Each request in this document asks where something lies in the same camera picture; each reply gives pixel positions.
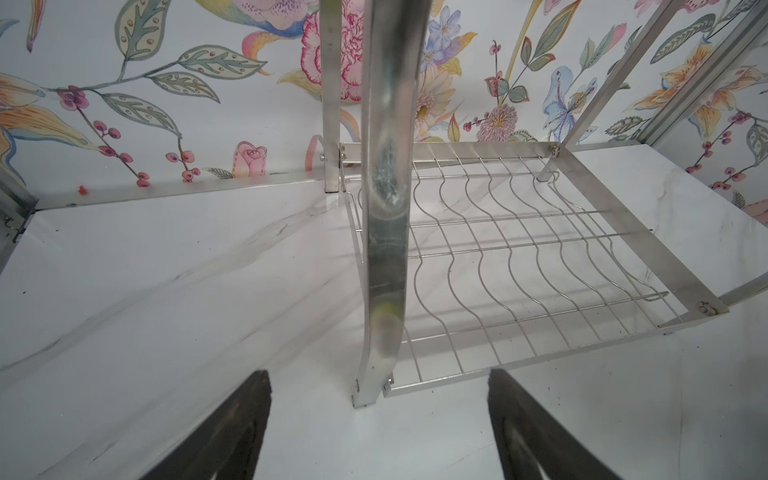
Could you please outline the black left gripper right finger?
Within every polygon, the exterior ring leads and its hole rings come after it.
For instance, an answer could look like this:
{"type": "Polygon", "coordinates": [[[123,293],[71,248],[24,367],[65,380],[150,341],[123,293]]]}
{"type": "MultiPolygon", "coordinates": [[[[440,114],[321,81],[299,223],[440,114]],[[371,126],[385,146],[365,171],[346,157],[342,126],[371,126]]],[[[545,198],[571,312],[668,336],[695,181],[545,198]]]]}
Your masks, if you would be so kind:
{"type": "Polygon", "coordinates": [[[616,479],[507,371],[488,376],[488,410],[506,479],[616,479]]]}

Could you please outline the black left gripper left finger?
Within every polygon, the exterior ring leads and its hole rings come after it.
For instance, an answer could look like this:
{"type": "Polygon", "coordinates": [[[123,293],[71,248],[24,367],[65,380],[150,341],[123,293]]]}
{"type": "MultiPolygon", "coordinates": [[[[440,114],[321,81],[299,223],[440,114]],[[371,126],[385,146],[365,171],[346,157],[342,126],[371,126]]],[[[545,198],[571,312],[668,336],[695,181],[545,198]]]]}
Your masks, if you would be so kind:
{"type": "Polygon", "coordinates": [[[265,370],[253,372],[145,479],[251,479],[271,408],[265,370]]]}

